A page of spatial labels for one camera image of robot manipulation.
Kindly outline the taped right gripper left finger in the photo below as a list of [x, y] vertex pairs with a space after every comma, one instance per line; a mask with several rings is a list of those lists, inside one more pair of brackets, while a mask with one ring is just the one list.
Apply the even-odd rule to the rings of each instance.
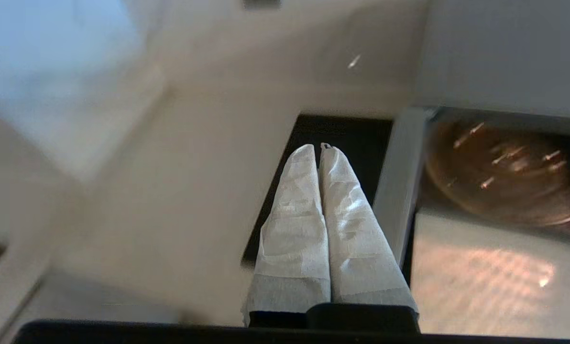
[[246, 326], [264, 313], [305, 314], [331, 300], [329, 240], [314, 147], [285, 162], [260, 231], [252, 282], [242, 309]]

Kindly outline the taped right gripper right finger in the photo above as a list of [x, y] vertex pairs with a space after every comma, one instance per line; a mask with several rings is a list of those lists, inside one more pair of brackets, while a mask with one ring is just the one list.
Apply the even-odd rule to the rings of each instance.
[[418, 313], [394, 253], [346, 155], [322, 144], [320, 193], [334, 303], [405, 306]]

